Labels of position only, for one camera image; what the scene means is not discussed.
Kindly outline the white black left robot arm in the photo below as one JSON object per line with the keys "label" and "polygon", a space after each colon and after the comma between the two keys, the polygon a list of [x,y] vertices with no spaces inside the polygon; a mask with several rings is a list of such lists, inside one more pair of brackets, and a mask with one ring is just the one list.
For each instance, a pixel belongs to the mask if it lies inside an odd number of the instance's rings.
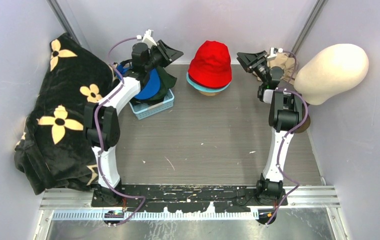
{"label": "white black left robot arm", "polygon": [[121,62],[123,66],[128,65],[126,71],[113,68],[119,78],[117,85],[101,100],[85,106],[84,136],[96,157],[99,176],[95,200],[116,207],[127,198],[120,190],[121,177],[116,160],[116,145],[121,134],[118,115],[131,99],[149,87],[150,77],[157,68],[167,67],[183,54],[162,40],[134,44],[130,59]]}

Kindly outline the dark green bucket hat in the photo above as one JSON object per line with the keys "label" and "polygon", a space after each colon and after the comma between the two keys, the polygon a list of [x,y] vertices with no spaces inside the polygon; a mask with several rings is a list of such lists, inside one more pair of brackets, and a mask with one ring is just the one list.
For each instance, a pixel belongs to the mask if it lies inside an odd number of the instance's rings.
{"label": "dark green bucket hat", "polygon": [[168,90],[173,88],[177,81],[177,78],[169,74],[163,67],[156,67],[156,71],[160,79],[160,88],[158,92],[150,98],[151,101],[163,100]]}

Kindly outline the dark red bucket hat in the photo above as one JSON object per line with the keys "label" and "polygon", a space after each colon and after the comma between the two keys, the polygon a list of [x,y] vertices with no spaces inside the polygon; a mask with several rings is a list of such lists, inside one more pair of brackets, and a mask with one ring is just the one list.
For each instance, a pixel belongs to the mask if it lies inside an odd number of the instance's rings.
{"label": "dark red bucket hat", "polygon": [[212,88],[212,87],[202,86],[199,83],[192,81],[191,79],[187,79],[187,82],[198,91],[204,91],[204,92],[210,92],[210,93],[223,91],[230,86],[230,84],[227,84],[226,86],[223,86],[223,87]]}

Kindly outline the wooden hat stand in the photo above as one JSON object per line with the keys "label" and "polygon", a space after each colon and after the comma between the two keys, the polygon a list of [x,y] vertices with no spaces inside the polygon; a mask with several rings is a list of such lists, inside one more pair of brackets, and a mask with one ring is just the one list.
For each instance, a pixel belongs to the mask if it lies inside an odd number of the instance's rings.
{"label": "wooden hat stand", "polygon": [[221,93],[221,91],[217,91],[217,92],[206,92],[206,91],[199,91],[202,95],[204,96],[209,96],[209,97],[213,97],[213,96],[217,96]]}

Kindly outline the cyan bucket hat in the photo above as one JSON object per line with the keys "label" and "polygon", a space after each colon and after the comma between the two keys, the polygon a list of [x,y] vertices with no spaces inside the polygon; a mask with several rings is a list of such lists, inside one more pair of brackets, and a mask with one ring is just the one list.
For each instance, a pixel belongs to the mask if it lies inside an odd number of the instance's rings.
{"label": "cyan bucket hat", "polygon": [[221,91],[227,89],[230,86],[230,83],[227,84],[226,86],[218,88],[218,89],[216,89],[216,88],[213,89],[213,88],[201,86],[201,85],[197,84],[195,81],[193,81],[193,79],[189,76],[188,73],[186,73],[186,80],[187,80],[187,83],[189,85],[191,85],[192,87],[194,87],[196,90],[201,91],[201,92],[206,92],[206,93],[218,93],[218,92],[221,92]]}

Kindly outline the blue bucket hat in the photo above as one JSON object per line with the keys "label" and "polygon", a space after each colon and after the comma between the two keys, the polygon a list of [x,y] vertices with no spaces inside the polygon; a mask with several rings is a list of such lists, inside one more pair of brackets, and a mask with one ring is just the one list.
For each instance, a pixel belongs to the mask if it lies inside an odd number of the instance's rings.
{"label": "blue bucket hat", "polygon": [[123,77],[132,77],[140,82],[140,92],[134,96],[137,100],[147,100],[160,90],[160,77],[156,69],[152,69],[150,72],[136,72],[132,70],[131,66],[122,63],[115,68]]}

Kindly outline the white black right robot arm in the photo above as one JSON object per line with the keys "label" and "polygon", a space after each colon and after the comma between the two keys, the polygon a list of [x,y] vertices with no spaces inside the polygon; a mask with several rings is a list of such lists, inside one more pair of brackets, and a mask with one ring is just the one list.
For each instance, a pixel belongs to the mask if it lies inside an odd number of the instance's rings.
{"label": "white black right robot arm", "polygon": [[271,145],[266,166],[256,183],[254,199],[261,205],[277,201],[285,194],[283,189],[284,165],[288,146],[295,130],[301,125],[303,101],[294,93],[279,87],[284,80],[285,69],[274,65],[282,49],[256,53],[238,52],[237,60],[247,73],[254,73],[261,80],[257,97],[270,105],[268,124],[271,127]]}

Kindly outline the beige mannequin head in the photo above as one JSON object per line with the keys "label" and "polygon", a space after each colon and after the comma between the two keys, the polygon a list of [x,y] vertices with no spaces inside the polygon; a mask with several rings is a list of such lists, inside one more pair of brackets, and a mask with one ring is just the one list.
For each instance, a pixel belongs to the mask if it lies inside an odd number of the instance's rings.
{"label": "beige mannequin head", "polygon": [[297,73],[294,89],[314,106],[358,86],[366,77],[369,59],[357,45],[339,43],[317,53]]}

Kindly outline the bright red bucket hat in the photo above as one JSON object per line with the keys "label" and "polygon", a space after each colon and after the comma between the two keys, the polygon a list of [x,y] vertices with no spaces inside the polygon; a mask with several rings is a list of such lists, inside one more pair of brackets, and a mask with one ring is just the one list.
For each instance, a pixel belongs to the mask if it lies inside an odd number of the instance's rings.
{"label": "bright red bucket hat", "polygon": [[187,73],[202,86],[224,87],[232,81],[231,56],[224,43],[207,40],[197,50]]}

